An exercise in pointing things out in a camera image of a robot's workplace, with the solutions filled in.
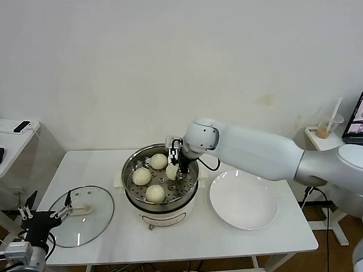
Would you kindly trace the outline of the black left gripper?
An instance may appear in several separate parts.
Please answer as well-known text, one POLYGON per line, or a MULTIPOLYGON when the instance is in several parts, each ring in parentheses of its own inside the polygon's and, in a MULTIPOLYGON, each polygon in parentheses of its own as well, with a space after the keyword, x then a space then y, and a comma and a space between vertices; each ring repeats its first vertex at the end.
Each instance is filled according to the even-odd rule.
POLYGON ((23 206, 18 207, 22 217, 21 227, 26 230, 25 242, 38 248, 49 248, 47 244, 48 236, 51 229, 61 225, 61 220, 65 220, 72 212, 71 190, 67 192, 63 207, 58 211, 32 211, 33 204, 36 200, 37 191, 34 191, 27 198, 23 206))

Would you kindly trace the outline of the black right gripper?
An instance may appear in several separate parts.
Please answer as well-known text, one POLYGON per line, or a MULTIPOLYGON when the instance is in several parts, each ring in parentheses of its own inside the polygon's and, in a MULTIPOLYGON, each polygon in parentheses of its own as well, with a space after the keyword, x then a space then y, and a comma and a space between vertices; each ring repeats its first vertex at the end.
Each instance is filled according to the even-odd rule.
POLYGON ((190 165, 190 159, 184 156, 182 152, 180 153, 180 150, 179 148, 170 147, 168 153, 169 164, 173 166, 179 165, 179 171, 176 173, 177 181, 186 179, 190 165))

